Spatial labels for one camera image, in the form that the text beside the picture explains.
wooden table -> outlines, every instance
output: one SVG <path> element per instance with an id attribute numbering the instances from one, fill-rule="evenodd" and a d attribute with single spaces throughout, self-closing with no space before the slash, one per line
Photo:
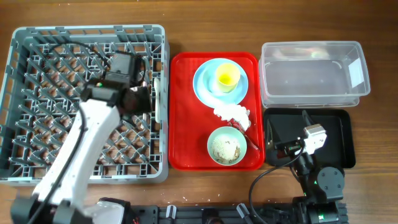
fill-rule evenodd
<path id="1" fill-rule="evenodd" d="M 265 42 L 357 40 L 366 57 L 371 93 L 351 115 L 356 166 L 346 170 L 344 202 L 351 223 L 398 223 L 397 1 L 148 1 L 0 4 L 0 71 L 12 32 L 21 26 L 161 24 L 171 56 L 186 51 L 247 51 Z M 134 205 L 233 205 L 248 201 L 255 172 L 179 172 L 157 185 L 91 185 L 86 203 L 100 197 Z M 29 195 L 32 188 L 19 188 Z M 10 223 L 16 189 L 0 186 L 0 223 Z M 289 202 L 302 195 L 289 170 L 263 178 L 257 202 Z"/>

black cable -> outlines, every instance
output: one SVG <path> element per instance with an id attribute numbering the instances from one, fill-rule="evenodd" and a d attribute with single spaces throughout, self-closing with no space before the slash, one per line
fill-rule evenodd
<path id="1" fill-rule="evenodd" d="M 66 161 L 64 167 L 62 167 L 62 170 L 60 172 L 60 174 L 58 175 L 57 179 L 55 180 L 55 182 L 53 183 L 50 192 L 47 194 L 47 196 L 45 197 L 44 201 L 39 205 L 39 207 L 37 208 L 37 210 L 35 211 L 35 213 L 32 215 L 32 217 L 30 218 L 29 222 L 27 224 L 34 224 L 36 219 L 39 217 L 40 213 L 43 211 L 45 205 L 49 202 L 49 200 L 51 199 L 52 195 L 54 194 L 54 192 L 59 188 L 60 182 L 63 179 L 63 176 L 65 175 L 73 157 L 75 156 L 77 149 L 79 148 L 79 145 L 81 143 L 81 140 L 83 139 L 83 134 L 85 132 L 86 129 L 86 117 L 85 117 L 85 113 L 83 111 L 82 108 L 79 109 L 80 112 L 80 116 L 81 116 L 81 126 L 80 126 L 80 132 L 79 132 L 79 136 L 77 138 L 76 144 L 73 147 L 70 156 L 68 157 L 68 160 Z"/>
<path id="2" fill-rule="evenodd" d="M 89 45 L 83 44 L 83 43 L 80 43 L 80 42 L 77 42 L 77 41 L 68 41 L 68 42 L 56 44 L 56 45 L 52 46 L 49 49 L 49 52 L 47 54 L 45 54 L 45 56 L 47 56 L 51 51 L 53 51 L 57 47 L 59 47 L 61 45 L 64 45 L 64 44 L 77 44 L 77 45 L 83 46 L 83 47 L 85 47 L 87 49 L 90 49 L 92 52 L 94 52 L 94 54 L 96 54 L 104 62 L 104 64 L 106 66 L 108 66 L 108 68 L 111 68 L 110 64 L 108 63 L 108 60 L 106 58 L 102 57 L 102 55 L 100 53 L 98 53 L 96 50 L 94 50 L 94 48 L 91 48 Z"/>
<path id="3" fill-rule="evenodd" d="M 255 214 L 255 216 L 257 216 L 257 218 L 258 218 L 263 224 L 268 224 L 268 223 L 267 223 L 266 221 L 264 221 L 264 220 L 257 214 L 257 212 L 254 210 L 253 201 L 252 201 L 252 199 L 251 199 L 252 191 L 253 191 L 253 188 L 254 188 L 255 184 L 261 179 L 261 177 L 264 177 L 265 175 L 271 173 L 272 171 L 275 171 L 275 170 L 277 170 L 277 169 L 280 169 L 280 168 L 282 168 L 282 167 L 289 166 L 290 164 L 292 164 L 294 161 L 296 161 L 296 159 L 298 159 L 298 158 L 301 156 L 301 154 L 303 154 L 303 151 L 304 151 L 304 147 L 301 148 L 301 150 L 300 150 L 300 152 L 298 153 L 298 155 L 297 155 L 294 159 L 292 159 L 290 162 L 287 162 L 287 163 L 284 164 L 284 165 L 281 165 L 281 166 L 279 166 L 279 167 L 274 167 L 274 168 L 271 168 L 271 169 L 269 169 L 269 170 L 263 172 L 263 173 L 260 174 L 260 175 L 253 181 L 253 183 L 251 184 L 250 190 L 249 190 L 249 203 L 250 203 L 250 207 L 251 207 L 251 210 L 252 210 L 253 214 Z"/>
<path id="4" fill-rule="evenodd" d="M 293 174 L 294 178 L 295 178 L 298 182 L 300 182 L 299 177 L 297 177 L 296 171 L 294 171 L 294 169 L 293 169 L 293 166 L 290 165 L 289 167 L 290 167 L 290 171 L 292 171 L 292 174 Z"/>

